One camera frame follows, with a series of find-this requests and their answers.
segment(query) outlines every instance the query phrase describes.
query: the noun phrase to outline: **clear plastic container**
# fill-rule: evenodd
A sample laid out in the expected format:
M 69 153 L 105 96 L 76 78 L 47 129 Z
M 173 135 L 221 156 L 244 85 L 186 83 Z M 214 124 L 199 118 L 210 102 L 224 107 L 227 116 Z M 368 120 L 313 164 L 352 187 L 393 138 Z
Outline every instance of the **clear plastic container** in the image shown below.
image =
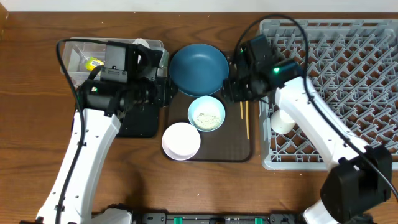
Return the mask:
M 125 43 L 133 43 L 135 39 L 116 39 L 116 38 L 84 38 L 91 40 L 101 41 L 117 41 Z M 145 40 L 148 42 L 149 47 L 163 47 L 163 43 L 160 40 Z M 67 42 L 62 54 L 62 60 L 68 73 L 72 79 L 75 87 L 81 85 L 90 74 L 90 71 L 86 69 L 85 63 L 90 57 L 100 59 L 105 62 L 105 48 L 104 44 L 94 44 L 88 42 Z M 95 77 L 96 80 L 100 79 L 100 74 Z

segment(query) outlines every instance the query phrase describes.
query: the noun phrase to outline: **light blue bowl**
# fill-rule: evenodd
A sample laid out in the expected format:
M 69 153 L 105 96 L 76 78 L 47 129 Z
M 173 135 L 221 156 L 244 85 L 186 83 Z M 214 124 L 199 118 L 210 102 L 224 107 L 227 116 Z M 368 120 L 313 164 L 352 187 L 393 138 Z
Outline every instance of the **light blue bowl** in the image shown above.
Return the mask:
M 194 117 L 198 116 L 200 113 L 220 113 L 221 122 L 220 124 L 211 129 L 211 130 L 203 130 L 199 128 L 195 122 L 193 122 Z M 203 96 L 195 99 L 188 109 L 188 120 L 199 131 L 209 132 L 214 131 L 219 128 L 225 120 L 225 108 L 224 105 L 214 97 L 211 96 Z

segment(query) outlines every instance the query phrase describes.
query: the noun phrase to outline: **wooden table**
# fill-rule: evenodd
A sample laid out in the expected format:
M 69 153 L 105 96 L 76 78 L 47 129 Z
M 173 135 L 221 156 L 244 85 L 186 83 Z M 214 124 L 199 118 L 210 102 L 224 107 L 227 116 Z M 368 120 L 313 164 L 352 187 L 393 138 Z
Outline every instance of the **wooden table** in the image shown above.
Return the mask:
M 0 42 L 0 223 L 33 220 L 53 186 L 69 139 L 73 98 L 55 58 L 66 37 L 159 39 L 171 53 L 192 43 L 231 50 L 263 13 L 12 12 Z M 398 14 L 294 13 L 296 18 L 398 18 Z M 255 138 L 259 139 L 258 125 Z M 126 203 L 145 211 L 302 212 L 319 199 L 326 172 L 272 172 L 259 141 L 244 164 L 174 162 L 154 139 L 116 139 L 105 160 L 94 211 Z M 398 186 L 398 172 L 393 177 Z M 398 223 L 394 199 L 370 212 Z

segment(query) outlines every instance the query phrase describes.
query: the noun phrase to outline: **gray dish rack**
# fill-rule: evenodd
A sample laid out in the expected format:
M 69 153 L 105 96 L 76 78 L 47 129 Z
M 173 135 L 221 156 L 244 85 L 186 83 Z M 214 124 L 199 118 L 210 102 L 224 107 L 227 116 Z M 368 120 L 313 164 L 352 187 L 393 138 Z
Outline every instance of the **gray dish rack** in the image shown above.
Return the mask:
M 310 42 L 308 74 L 315 89 L 352 132 L 370 146 L 384 144 L 393 155 L 393 170 L 398 170 L 398 20 L 298 22 Z M 302 35 L 290 21 L 263 20 L 259 34 L 276 47 L 282 60 L 303 63 Z M 276 105 L 260 102 L 262 165 L 268 170 L 326 170 L 297 125 L 286 135 L 271 129 L 276 110 Z

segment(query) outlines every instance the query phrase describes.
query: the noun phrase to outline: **blue bowl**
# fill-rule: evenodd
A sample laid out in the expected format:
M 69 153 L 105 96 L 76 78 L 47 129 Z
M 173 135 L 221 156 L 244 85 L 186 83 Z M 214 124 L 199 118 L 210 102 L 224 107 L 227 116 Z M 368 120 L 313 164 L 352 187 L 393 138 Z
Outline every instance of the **blue bowl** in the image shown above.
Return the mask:
M 194 117 L 198 116 L 199 113 L 206 113 L 206 112 L 211 113 L 212 111 L 214 111 L 216 113 L 220 113 L 221 121 L 217 127 L 210 129 L 210 130 L 209 129 L 204 130 L 204 129 L 199 128 L 193 121 Z M 199 130 L 199 131 L 204 131 L 204 132 L 214 131 L 224 123 L 224 120 L 225 120 L 224 105 L 219 100 L 217 100 L 216 98 L 211 97 L 211 96 L 199 97 L 199 98 L 195 99 L 189 106 L 188 120 L 192 124 L 192 126 L 197 128 L 197 130 Z
M 207 44 L 192 44 L 179 50 L 169 69 L 178 89 L 189 96 L 216 93 L 228 78 L 228 61 L 217 48 Z

